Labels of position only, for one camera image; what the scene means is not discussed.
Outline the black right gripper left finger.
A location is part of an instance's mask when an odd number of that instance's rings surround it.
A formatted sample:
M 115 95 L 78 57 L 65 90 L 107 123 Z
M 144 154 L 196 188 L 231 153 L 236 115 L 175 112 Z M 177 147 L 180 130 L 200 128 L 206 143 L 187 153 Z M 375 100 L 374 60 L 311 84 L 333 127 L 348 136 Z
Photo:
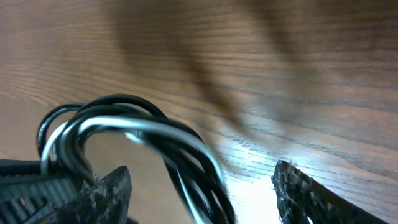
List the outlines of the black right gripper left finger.
M 131 223 L 131 178 L 120 166 L 91 187 L 38 161 L 1 160 L 1 223 Z

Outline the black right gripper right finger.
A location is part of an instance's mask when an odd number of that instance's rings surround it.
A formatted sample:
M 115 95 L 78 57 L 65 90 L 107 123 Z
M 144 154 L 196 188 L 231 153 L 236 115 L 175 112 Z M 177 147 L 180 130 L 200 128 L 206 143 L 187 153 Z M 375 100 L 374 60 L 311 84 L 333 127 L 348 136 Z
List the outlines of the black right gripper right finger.
M 271 177 L 280 221 L 288 224 L 386 224 L 348 202 L 291 163 L 279 160 Z

